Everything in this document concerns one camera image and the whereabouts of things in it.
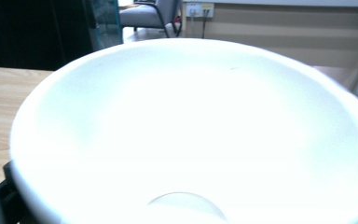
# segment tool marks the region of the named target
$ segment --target white bowl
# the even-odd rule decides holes
[[[10,151],[46,223],[358,222],[358,100],[240,44],[152,40],[69,63],[21,106]]]

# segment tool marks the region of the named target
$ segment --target beige wall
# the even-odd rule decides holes
[[[358,8],[238,4],[214,7],[214,16],[206,23],[205,38],[269,49],[317,66],[350,90],[357,85]],[[201,31],[200,19],[186,19],[185,37],[201,37]]]

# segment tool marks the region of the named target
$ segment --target office chair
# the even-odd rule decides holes
[[[121,27],[160,28],[169,38],[166,25],[171,24],[176,36],[179,36],[182,30],[182,20],[178,14],[181,9],[182,0],[156,0],[155,3],[150,1],[134,2],[140,5],[131,7],[120,12]],[[176,28],[175,19],[178,18],[180,26]]]

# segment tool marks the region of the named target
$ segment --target chair backrest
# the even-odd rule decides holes
[[[167,24],[177,15],[179,0],[156,0],[156,6],[161,12],[164,23]]]

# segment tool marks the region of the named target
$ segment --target wall socket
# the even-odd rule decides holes
[[[207,17],[213,17],[214,3],[187,2],[186,15],[188,17],[204,17],[204,10],[209,10]]]

